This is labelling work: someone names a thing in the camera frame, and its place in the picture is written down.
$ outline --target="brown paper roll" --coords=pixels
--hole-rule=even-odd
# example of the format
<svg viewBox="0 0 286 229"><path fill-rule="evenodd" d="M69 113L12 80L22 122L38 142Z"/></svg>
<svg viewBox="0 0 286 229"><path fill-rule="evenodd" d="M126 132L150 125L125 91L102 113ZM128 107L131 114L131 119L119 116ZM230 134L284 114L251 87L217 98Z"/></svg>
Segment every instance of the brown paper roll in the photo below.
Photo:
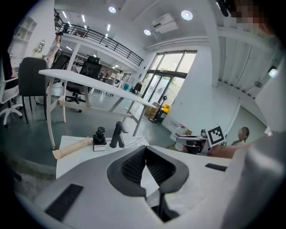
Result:
<svg viewBox="0 0 286 229"><path fill-rule="evenodd" d="M93 140L87 137L81 141L78 141L72 145L66 146L62 149L54 150L53 155L54 155L55 159L60 159L63 156L65 156L69 153L72 153L72 152L74 152L80 148L83 148L84 146L90 145L92 143L93 143Z"/></svg>

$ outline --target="standing fan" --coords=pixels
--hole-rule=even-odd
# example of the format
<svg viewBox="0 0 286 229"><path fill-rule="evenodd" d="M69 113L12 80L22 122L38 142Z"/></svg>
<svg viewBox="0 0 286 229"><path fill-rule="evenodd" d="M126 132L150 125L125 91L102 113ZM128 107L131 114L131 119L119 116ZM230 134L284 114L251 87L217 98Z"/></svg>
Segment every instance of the standing fan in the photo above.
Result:
<svg viewBox="0 0 286 229"><path fill-rule="evenodd" d="M175 97L176 97L175 93L170 88L160 88L159 90L157 90L155 94L155 101L157 103L160 103L162 101L162 103L159 109L157 110L155 116L153 118L148 118L148 119L153 123L157 123L158 115L160 112L162 112L161 107L166 104L168 104L171 107L175 102Z"/></svg>

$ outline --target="qr code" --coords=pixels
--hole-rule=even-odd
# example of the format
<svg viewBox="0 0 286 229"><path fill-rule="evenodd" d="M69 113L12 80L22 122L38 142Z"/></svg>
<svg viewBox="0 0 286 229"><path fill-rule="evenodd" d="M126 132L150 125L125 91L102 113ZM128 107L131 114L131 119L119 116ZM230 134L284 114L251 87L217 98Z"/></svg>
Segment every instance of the qr code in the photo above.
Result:
<svg viewBox="0 0 286 229"><path fill-rule="evenodd" d="M214 129L208 130L208 134L210 137L210 144L211 145L214 145L214 144L224 140L223 132L222 132L222 129L220 128L220 126L214 128Z"/></svg>

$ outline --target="black metal railing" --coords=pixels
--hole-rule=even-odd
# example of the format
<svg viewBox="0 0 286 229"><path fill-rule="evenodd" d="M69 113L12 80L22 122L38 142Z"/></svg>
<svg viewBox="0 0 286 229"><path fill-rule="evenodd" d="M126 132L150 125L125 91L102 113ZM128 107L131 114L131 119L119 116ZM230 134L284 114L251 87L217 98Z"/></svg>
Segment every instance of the black metal railing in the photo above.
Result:
<svg viewBox="0 0 286 229"><path fill-rule="evenodd" d="M113 39L106 37L105 35L98 33L94 30L91 30L89 28L85 29L82 26L79 25L69 25L67 27L67 23L63 23L59 29L58 32L62 31L63 33L71 34L74 36L79 36L88 40L91 40L93 42L99 43L117 53L122 55L123 57L127 58L128 60L132 61L136 65L140 65L143 59L132 52L130 49L126 48L124 45L114 41Z"/></svg>

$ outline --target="air conditioner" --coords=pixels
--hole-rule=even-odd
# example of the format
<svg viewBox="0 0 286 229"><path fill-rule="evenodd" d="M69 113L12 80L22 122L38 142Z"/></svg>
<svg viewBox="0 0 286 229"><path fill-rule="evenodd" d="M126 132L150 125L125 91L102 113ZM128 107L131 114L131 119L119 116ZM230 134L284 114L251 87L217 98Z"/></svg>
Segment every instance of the air conditioner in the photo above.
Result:
<svg viewBox="0 0 286 229"><path fill-rule="evenodd" d="M152 21L152 24L153 24L154 30L162 34L178 29L178 26L174 18L169 13Z"/></svg>

